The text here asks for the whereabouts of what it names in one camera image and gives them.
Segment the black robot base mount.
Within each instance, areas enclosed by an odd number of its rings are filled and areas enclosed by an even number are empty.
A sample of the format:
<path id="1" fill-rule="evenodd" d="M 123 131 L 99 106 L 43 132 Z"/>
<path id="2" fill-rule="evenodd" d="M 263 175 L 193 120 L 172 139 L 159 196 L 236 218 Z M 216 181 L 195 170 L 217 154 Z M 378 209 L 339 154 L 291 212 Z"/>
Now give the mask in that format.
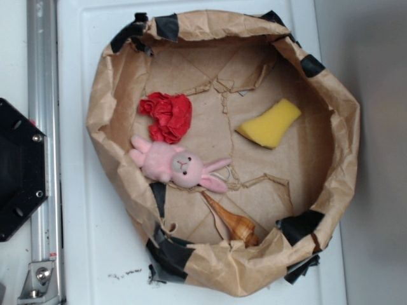
<path id="1" fill-rule="evenodd" d="M 46 135 L 1 99 L 1 241 L 8 241 L 48 197 Z"/>

